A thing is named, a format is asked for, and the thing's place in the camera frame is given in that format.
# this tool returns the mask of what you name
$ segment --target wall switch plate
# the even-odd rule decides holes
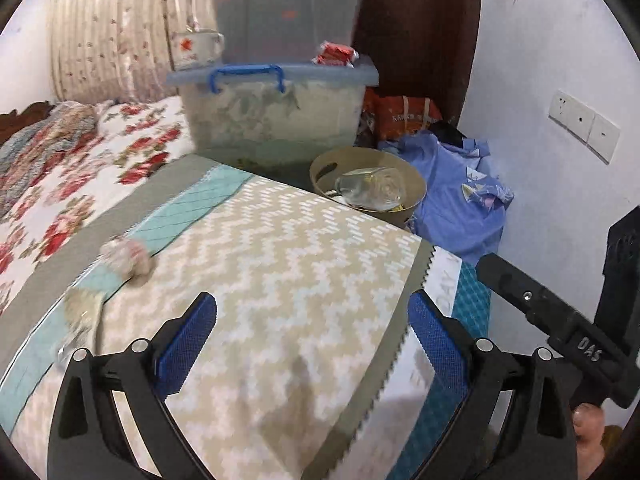
[[[589,138],[595,115],[587,105],[561,91],[556,92],[549,107],[549,117],[584,142]]]
[[[603,116],[596,115],[587,145],[609,164],[620,138],[620,128]]]

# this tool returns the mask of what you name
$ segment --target white wall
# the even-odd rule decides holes
[[[57,100],[48,18],[49,0],[23,0],[0,34],[0,114]]]
[[[622,129],[610,165],[553,123],[562,89]],[[482,0],[460,129],[488,139],[516,193],[500,255],[593,319],[610,225],[640,203],[640,61],[602,0]],[[545,337],[494,298],[490,336],[531,353]],[[630,412],[606,405],[607,422]]]

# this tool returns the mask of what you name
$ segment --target blue plastic handle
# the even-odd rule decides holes
[[[251,74],[270,74],[275,73],[278,76],[278,90],[284,94],[284,70],[278,65],[225,65],[220,66],[211,72],[209,76],[209,88],[214,94],[220,93],[220,89],[216,86],[216,77],[222,75],[251,75]]]

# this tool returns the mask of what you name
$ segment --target floral curtain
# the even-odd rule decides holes
[[[213,0],[52,0],[52,76],[61,100],[158,101],[176,35],[216,29]]]

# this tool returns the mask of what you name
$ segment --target mug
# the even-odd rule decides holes
[[[225,37],[215,30],[178,34],[174,67],[185,70],[207,66],[219,60],[224,49]]]

